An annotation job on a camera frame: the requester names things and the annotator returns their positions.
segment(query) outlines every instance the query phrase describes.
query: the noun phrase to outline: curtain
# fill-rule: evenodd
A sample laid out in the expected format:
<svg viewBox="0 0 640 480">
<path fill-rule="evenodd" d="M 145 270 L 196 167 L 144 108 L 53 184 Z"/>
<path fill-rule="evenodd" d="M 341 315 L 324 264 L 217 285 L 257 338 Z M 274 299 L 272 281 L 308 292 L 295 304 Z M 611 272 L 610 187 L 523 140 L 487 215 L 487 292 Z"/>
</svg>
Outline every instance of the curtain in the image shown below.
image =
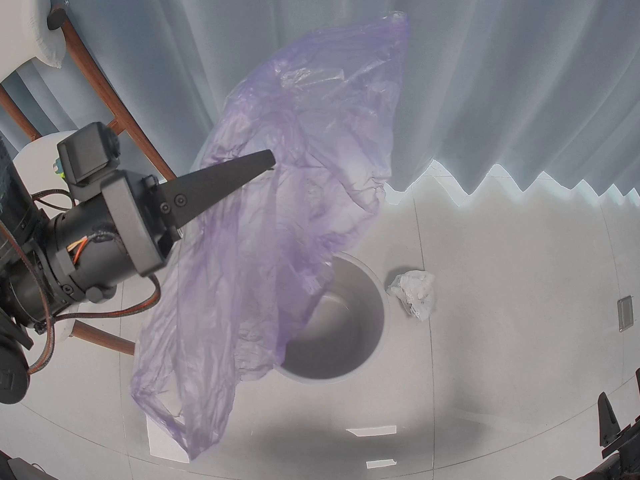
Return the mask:
<svg viewBox="0 0 640 480">
<path fill-rule="evenodd" d="M 412 36 L 390 185 L 437 159 L 468 193 L 501 164 L 521 189 L 543 170 L 598 194 L 640 188 L 640 0 L 52 0 L 177 174 L 226 94 L 315 28 L 399 10 Z M 73 62 L 37 60 L 3 83 L 41 133 L 111 114 Z M 0 133 L 27 137 L 0 111 Z M 123 164 L 149 172 L 123 137 Z"/>
</svg>

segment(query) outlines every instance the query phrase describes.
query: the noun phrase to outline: chair backrest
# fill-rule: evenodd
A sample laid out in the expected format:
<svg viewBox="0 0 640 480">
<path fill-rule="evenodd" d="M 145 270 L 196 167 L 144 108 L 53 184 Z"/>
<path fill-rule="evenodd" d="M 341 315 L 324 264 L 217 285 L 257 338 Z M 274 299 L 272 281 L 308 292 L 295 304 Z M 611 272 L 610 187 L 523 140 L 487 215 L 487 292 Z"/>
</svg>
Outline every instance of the chair backrest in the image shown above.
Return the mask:
<svg viewBox="0 0 640 480">
<path fill-rule="evenodd" d="M 0 0 L 0 81 L 27 60 L 59 68 L 66 45 L 62 30 L 49 30 L 51 0 Z"/>
</svg>

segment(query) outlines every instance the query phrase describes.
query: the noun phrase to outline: crumpled white tissue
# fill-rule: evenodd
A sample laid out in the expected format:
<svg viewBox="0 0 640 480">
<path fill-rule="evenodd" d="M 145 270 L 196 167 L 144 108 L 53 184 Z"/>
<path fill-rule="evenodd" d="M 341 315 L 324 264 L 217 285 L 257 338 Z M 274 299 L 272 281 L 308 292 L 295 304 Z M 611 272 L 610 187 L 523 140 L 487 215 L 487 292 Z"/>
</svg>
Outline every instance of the crumpled white tissue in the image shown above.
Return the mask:
<svg viewBox="0 0 640 480">
<path fill-rule="evenodd" d="M 396 276 L 387 288 L 387 293 L 398 297 L 409 315 L 424 322 L 431 315 L 435 304 L 434 279 L 435 276 L 429 272 L 409 270 Z"/>
</svg>

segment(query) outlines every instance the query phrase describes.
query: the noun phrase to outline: gray blue curtain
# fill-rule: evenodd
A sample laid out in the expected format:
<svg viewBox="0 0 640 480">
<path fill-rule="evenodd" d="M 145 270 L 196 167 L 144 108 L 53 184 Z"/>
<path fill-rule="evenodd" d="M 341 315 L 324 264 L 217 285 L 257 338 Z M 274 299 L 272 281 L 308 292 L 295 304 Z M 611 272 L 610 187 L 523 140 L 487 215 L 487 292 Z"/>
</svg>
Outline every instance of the gray blue curtain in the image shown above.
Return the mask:
<svg viewBox="0 0 640 480">
<path fill-rule="evenodd" d="M 52 0 L 178 174 L 226 94 L 284 44 L 392 10 L 412 36 L 391 186 L 437 159 L 471 193 L 499 163 L 525 189 L 640 188 L 640 0 Z M 30 61 L 3 85 L 41 133 L 111 115 L 70 59 Z M 14 150 L 27 141 L 0 112 Z M 124 164 L 148 161 L 126 138 Z"/>
</svg>

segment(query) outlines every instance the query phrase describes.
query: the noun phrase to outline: floor drain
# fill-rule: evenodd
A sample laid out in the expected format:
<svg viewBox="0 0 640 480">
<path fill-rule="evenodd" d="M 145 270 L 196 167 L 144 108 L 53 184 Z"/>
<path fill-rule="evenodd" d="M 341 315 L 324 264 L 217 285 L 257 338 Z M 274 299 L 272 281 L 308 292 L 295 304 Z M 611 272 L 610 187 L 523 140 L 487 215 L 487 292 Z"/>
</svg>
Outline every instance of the floor drain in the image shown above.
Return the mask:
<svg viewBox="0 0 640 480">
<path fill-rule="evenodd" d="M 634 324 L 634 307 L 631 304 L 631 295 L 618 301 L 618 324 L 620 332 L 629 329 Z"/>
</svg>

